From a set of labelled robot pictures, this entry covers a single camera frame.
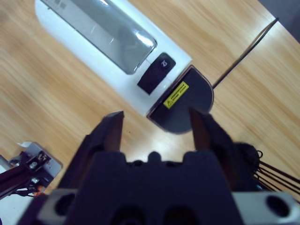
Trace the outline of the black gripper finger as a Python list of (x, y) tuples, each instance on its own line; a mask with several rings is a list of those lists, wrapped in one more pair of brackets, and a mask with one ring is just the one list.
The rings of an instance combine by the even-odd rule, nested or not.
[(120, 151), (123, 120), (123, 111), (110, 113), (90, 134), (85, 136), (61, 178), (58, 188), (77, 189), (84, 180), (97, 152)]
[(209, 113), (189, 108), (196, 150), (210, 150), (217, 157), (232, 191), (254, 190), (254, 147), (234, 142)]

